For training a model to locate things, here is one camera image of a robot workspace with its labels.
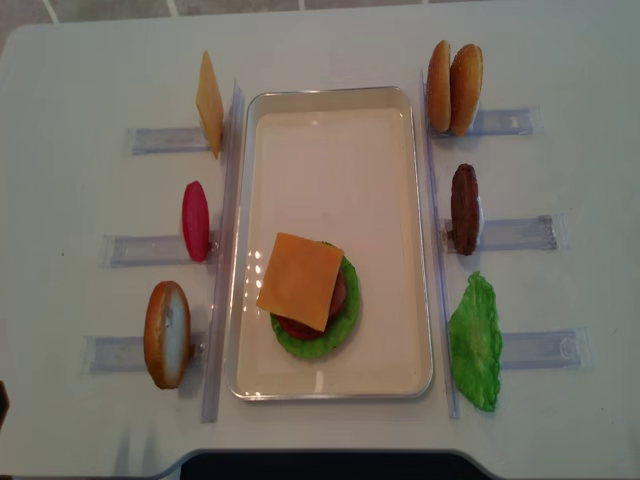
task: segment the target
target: black object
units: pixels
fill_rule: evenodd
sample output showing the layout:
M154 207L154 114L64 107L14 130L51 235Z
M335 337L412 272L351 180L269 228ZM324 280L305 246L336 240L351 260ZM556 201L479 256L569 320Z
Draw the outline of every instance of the black object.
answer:
M469 460L451 453L414 452L230 452L205 453L184 463L181 480L221 478L419 478L486 480Z
M4 417L7 416L8 411L9 396L7 395L7 390L4 388L4 383L0 382L0 430L2 430L2 422L4 422Z

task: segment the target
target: top bun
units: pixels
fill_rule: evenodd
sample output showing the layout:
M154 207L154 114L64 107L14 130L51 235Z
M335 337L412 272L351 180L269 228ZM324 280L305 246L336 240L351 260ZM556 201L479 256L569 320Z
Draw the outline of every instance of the top bun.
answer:
M144 324L144 361L155 384L177 388L189 362L191 313L176 282L160 282L153 289Z
M449 85L449 64L451 46L442 40L433 49L427 75L427 112L429 124L439 132L449 130L451 123L451 88Z
M482 50L465 45L451 64L451 131L458 137L465 134L478 111L482 90Z

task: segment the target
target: bottom bun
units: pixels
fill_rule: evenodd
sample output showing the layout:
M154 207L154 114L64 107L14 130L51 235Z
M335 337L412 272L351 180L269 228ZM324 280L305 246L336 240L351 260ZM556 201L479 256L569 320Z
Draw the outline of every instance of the bottom bun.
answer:
M177 388L189 362L191 313L176 282L160 282L153 289L144 325L144 361L155 384Z

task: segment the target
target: toy hamburger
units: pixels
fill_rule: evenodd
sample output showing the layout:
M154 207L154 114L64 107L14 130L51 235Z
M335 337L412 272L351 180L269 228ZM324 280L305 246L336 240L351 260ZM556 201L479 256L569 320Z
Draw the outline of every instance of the toy hamburger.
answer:
M269 312L285 350L321 357L344 343L356 326L358 276L341 249L278 233L257 306Z

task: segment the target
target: brown patty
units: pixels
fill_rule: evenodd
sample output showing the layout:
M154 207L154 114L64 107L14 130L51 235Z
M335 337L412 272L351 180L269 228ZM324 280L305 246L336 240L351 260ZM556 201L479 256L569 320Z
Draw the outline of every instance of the brown patty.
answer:
M329 317L340 313L344 302L347 300L347 281L344 279L342 269L338 270L336 278L336 286L333 287L333 295L331 296L331 306L329 307Z
M471 255L476 249L480 229L478 181L471 165L463 163L451 183L452 239L456 251Z

